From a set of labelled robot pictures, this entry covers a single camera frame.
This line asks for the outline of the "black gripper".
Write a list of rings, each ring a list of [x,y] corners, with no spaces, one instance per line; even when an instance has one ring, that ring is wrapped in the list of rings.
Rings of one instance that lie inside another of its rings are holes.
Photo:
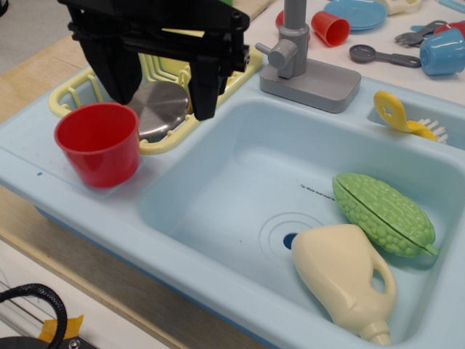
[[[214,117],[228,75],[244,71],[248,15],[222,1],[64,1],[70,29],[106,92],[127,105],[141,84],[139,53],[190,63],[197,120]]]

